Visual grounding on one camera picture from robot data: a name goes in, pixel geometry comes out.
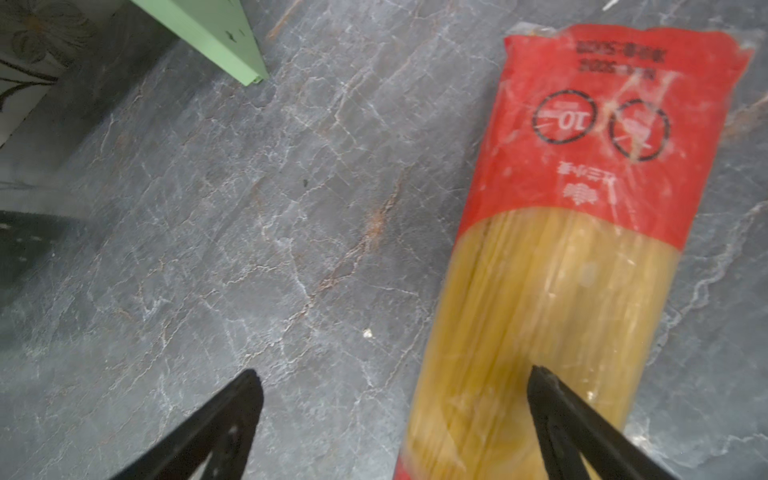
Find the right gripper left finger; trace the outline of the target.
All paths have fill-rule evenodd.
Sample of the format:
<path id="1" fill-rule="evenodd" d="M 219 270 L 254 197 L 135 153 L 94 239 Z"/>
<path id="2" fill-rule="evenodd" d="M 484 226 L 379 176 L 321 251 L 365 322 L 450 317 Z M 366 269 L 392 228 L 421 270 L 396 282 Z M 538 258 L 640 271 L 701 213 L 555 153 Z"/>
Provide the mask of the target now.
<path id="1" fill-rule="evenodd" d="M 116 479 L 240 479 L 264 406 L 261 380 L 245 369 Z"/>

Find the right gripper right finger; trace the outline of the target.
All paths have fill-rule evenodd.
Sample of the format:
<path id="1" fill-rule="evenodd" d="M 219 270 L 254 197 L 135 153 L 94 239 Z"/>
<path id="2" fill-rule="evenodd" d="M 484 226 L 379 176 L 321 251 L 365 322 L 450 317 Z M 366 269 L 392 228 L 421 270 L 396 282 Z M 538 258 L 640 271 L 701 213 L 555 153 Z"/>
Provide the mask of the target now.
<path id="1" fill-rule="evenodd" d="M 552 371 L 534 366 L 527 400 L 543 464 L 551 479 L 672 480 Z"/>

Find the red spaghetti bag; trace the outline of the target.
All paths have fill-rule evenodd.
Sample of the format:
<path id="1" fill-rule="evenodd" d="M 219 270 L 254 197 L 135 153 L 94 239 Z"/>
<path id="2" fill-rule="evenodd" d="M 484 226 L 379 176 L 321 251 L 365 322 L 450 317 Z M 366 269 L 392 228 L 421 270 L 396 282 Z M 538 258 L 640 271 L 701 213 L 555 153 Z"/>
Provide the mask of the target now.
<path id="1" fill-rule="evenodd" d="M 625 425 L 760 39 L 513 27 L 396 478 L 545 478 L 537 365 Z"/>

